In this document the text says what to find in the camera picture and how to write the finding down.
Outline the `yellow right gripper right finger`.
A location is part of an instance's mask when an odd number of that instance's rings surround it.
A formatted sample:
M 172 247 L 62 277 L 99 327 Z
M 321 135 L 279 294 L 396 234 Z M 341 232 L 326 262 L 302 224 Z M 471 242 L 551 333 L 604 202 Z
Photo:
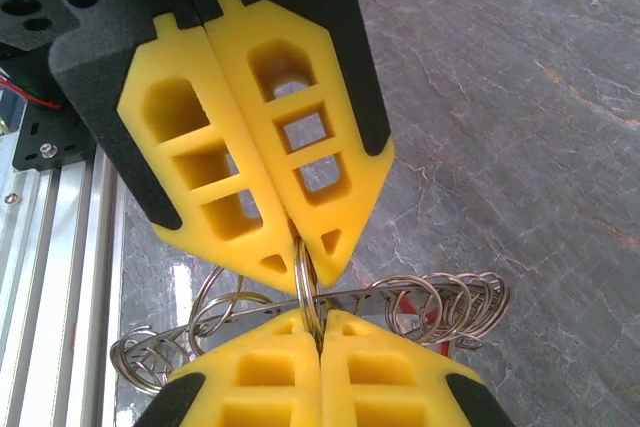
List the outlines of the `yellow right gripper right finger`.
M 472 369 L 344 311 L 320 374 L 322 427 L 515 427 Z

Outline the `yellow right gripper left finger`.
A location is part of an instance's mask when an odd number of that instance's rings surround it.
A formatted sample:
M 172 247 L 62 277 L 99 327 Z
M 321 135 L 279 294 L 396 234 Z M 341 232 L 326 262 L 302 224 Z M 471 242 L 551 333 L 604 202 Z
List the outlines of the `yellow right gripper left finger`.
M 300 311 L 174 371 L 133 427 L 321 427 L 319 354 Z

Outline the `brown toothed gear ring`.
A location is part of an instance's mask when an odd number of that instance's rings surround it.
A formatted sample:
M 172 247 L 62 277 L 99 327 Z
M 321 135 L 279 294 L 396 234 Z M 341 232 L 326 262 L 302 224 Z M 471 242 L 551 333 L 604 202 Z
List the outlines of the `brown toothed gear ring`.
M 214 271 L 205 281 L 186 324 L 166 331 L 140 326 L 111 346 L 113 367 L 138 391 L 158 393 L 179 367 L 298 306 L 295 299 L 273 301 L 244 289 L 241 283 L 230 293 L 210 298 L 219 274 Z M 511 303 L 507 282 L 494 272 L 484 272 L 390 275 L 363 289 L 318 295 L 315 306 L 321 321 L 326 320 L 329 310 L 340 309 L 406 338 L 396 319 L 399 301 L 406 294 L 422 298 L 431 294 L 444 304 L 446 341 L 417 344 L 445 355 L 455 348 L 481 348 L 483 338 L 498 325 Z

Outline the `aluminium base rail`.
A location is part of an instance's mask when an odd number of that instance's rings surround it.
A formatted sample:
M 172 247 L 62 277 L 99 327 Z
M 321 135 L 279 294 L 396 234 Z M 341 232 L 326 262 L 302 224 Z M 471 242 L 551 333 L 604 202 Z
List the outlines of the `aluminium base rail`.
M 0 144 L 0 427 L 112 427 L 124 190 L 109 159 L 19 172 Z

